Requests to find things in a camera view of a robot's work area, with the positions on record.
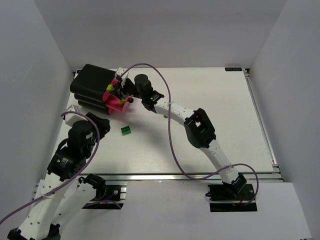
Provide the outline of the lime 2x2 lego brick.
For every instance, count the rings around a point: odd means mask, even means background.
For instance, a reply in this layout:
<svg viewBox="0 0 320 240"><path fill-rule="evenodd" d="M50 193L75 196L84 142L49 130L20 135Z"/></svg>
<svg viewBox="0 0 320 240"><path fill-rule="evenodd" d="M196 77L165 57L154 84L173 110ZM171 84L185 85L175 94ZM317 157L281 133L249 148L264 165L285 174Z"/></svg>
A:
<svg viewBox="0 0 320 240"><path fill-rule="evenodd" d="M106 90L107 90L108 92L111 92L111 91L114 90L114 86L113 86L112 84L109 84L109 85L107 86Z"/></svg>

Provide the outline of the black pink drawer organizer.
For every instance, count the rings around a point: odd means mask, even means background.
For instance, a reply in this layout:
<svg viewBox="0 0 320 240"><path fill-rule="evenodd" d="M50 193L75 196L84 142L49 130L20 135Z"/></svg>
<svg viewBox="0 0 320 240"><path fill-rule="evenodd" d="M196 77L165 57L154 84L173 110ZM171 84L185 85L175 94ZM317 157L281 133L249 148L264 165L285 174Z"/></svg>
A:
<svg viewBox="0 0 320 240"><path fill-rule="evenodd" d="M108 85L121 84L115 73L114 70L86 64L74 73L70 92L82 107L107 115L115 111L123 113L134 99L125 95L118 99L113 91L107 91Z"/></svg>

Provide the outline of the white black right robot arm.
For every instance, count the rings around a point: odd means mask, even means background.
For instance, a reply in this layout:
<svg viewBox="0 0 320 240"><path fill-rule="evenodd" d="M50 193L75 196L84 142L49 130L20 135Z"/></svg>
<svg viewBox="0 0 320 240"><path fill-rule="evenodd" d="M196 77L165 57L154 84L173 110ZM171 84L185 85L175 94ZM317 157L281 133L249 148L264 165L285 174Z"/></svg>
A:
<svg viewBox="0 0 320 240"><path fill-rule="evenodd" d="M119 94L141 99L145 109L158 115L168 117L183 125L189 143L201 150L219 171L224 192L229 199L235 200L247 184L246 178L236 168L221 149L215 128L207 113L202 108L190 110L170 102L165 96L153 89L145 74L138 74L131 81L125 74L116 73Z"/></svg>

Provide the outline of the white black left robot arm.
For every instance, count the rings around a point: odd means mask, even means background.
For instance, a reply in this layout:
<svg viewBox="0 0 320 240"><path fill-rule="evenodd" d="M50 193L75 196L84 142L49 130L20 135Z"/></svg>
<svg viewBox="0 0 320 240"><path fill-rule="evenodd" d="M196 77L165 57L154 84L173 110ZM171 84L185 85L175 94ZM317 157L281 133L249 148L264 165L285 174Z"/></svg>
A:
<svg viewBox="0 0 320 240"><path fill-rule="evenodd" d="M91 200L103 199L106 181L95 174L79 178L78 189L65 193L88 166L100 140L110 131L110 121L91 112L80 114L68 137L60 142L45 175L40 197L34 199L23 223L9 231L9 240L59 240L70 221Z"/></svg>

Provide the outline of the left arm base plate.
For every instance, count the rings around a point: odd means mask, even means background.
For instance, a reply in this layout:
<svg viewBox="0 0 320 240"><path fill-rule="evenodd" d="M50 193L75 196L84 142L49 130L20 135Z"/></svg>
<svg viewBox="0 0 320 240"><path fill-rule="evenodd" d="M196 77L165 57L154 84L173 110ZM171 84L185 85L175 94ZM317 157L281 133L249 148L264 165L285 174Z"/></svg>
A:
<svg viewBox="0 0 320 240"><path fill-rule="evenodd" d="M124 205L125 186L115 183L107 183L100 176L90 174L87 177L81 176L78 179L77 188L81 184L91 184L95 189L95 197L86 203L82 208L91 210L120 210Z"/></svg>

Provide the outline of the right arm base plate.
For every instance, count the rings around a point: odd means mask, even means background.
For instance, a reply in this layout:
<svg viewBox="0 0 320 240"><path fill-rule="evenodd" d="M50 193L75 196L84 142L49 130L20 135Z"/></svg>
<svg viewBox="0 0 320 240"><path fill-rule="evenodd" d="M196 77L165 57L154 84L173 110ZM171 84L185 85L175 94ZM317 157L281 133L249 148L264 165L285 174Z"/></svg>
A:
<svg viewBox="0 0 320 240"><path fill-rule="evenodd" d="M254 188L246 184L238 195L222 184L209 184L205 197L209 200L211 213L257 212Z"/></svg>

